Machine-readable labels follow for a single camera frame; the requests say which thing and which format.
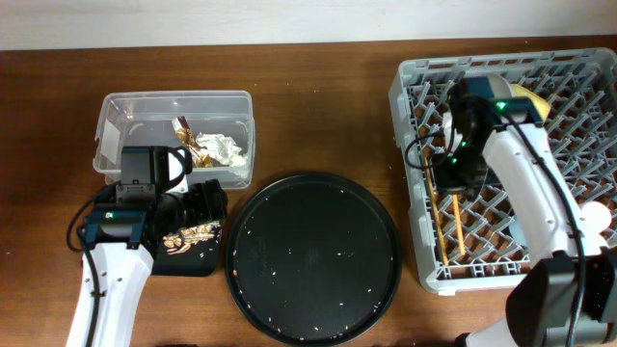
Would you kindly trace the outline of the wooden chopstick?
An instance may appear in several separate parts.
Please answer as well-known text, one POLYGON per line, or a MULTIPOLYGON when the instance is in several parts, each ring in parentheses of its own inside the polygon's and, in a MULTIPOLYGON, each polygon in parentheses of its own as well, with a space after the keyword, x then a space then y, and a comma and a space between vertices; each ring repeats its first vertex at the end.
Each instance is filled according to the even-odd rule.
POLYGON ((458 240, 459 253, 461 256, 464 256, 467 254, 467 251, 466 251, 466 246, 465 246, 465 238, 464 238, 464 233, 463 233, 463 224, 461 220, 461 212, 460 212, 460 207, 459 207, 458 195, 452 195, 452 208, 453 208, 453 215, 454 215, 455 226, 456 226, 456 235, 457 235, 457 240, 458 240))
POLYGON ((429 194, 429 198, 431 201, 432 212, 433 212, 433 217, 435 221, 435 229, 437 232, 438 242, 440 246, 440 255, 442 257, 443 265, 449 266, 449 259, 447 256, 446 246, 445 246, 444 237, 443 237, 443 230, 441 228, 440 212, 437 206, 437 200, 436 200, 437 195, 436 195, 436 191, 433 186, 431 171, 428 168, 428 161, 426 159, 424 159, 424 164, 425 164, 424 170, 425 170, 425 175, 426 175, 427 185, 428 185, 428 194, 429 194))

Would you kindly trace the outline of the pile of peanut shells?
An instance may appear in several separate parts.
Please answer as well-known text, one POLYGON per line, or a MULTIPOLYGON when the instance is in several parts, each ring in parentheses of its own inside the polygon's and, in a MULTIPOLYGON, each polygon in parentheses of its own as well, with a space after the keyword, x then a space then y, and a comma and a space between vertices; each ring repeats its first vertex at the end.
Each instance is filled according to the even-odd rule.
POLYGON ((163 237, 163 245, 168 255, 184 254, 200 242, 218 239, 222 225, 220 222, 210 222, 196 227, 186 227, 174 234, 163 237))

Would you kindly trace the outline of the white tissue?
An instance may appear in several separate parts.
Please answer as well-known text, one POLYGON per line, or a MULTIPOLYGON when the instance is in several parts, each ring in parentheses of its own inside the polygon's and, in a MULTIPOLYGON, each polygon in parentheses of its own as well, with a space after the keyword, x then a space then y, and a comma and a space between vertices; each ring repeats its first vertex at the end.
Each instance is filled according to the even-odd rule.
POLYGON ((205 154, 222 166, 242 167, 247 164, 247 155, 242 148, 224 134, 203 134, 196 138, 200 154, 205 154))

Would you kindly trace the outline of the gold foil snack wrapper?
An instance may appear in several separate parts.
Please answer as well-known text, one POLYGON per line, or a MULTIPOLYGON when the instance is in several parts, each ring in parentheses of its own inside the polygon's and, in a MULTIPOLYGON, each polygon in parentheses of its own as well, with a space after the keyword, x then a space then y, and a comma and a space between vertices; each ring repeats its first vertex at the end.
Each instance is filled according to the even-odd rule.
POLYGON ((212 168, 213 159, 198 146, 194 134, 184 116, 172 120, 172 126, 176 137, 182 145, 191 152, 193 163, 196 168, 212 168))

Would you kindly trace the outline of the light blue cup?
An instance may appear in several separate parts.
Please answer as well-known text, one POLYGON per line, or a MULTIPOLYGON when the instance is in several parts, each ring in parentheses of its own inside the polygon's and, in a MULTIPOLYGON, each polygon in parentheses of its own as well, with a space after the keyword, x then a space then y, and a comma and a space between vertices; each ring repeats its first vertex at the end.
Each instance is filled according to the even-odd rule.
POLYGON ((517 217, 513 218, 513 222, 509 225, 508 231, 513 238, 513 240, 518 243, 520 246, 526 248, 526 238, 523 233, 523 229, 517 217))

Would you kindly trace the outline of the grey round plate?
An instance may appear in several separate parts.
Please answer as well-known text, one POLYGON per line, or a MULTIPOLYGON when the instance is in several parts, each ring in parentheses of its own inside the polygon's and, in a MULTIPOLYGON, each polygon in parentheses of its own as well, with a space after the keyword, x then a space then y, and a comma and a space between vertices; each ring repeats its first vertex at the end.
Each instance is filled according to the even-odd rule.
MULTIPOLYGON (((484 76, 475 76, 475 77, 487 77, 489 79, 491 88, 494 93, 495 104, 497 101, 504 101, 506 99, 513 98, 513 92, 510 84, 500 75, 497 74, 487 74, 484 76)), ((462 142, 462 136, 455 133, 453 125, 452 125, 452 115, 448 110, 443 114, 443 135, 446 141, 446 149, 449 152, 456 152, 460 147, 466 147, 466 143, 462 142)))

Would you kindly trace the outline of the yellow bowl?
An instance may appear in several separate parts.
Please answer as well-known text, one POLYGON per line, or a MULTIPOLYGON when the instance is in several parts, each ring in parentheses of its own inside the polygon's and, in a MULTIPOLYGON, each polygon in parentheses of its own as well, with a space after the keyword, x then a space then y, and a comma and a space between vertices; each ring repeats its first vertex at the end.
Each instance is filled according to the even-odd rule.
POLYGON ((511 89, 514 96, 529 98, 542 121, 547 120, 550 114, 550 104, 545 99, 519 84, 512 84, 511 89))

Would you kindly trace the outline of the white paper cup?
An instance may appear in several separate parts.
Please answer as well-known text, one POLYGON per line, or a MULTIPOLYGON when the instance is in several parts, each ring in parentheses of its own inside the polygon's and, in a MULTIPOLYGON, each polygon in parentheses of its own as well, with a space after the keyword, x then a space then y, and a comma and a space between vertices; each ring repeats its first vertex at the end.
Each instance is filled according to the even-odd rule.
POLYGON ((583 203, 580 211, 584 219, 586 235, 601 234, 612 222, 610 210, 598 201, 591 200, 583 203))

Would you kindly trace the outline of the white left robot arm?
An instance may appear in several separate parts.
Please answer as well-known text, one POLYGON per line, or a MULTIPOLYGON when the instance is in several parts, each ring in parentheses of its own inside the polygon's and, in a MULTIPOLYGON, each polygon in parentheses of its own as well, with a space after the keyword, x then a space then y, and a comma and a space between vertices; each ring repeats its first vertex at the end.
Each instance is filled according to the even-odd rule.
POLYGON ((126 202, 129 188, 102 188, 73 219, 82 257, 69 346, 127 346, 148 279, 207 277, 216 268, 228 197, 216 179, 182 182, 126 202))

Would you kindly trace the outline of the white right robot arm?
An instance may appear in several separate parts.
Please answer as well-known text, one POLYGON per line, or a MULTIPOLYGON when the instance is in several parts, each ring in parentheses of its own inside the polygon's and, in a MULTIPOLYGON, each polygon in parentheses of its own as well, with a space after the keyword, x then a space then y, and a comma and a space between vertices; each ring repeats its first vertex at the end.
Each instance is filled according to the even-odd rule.
POLYGON ((589 346, 616 339, 616 256, 595 214, 581 209, 549 149, 527 97, 465 93, 449 103, 440 191, 479 195, 493 173, 524 235, 531 269, 506 301, 504 317, 458 346, 589 346))

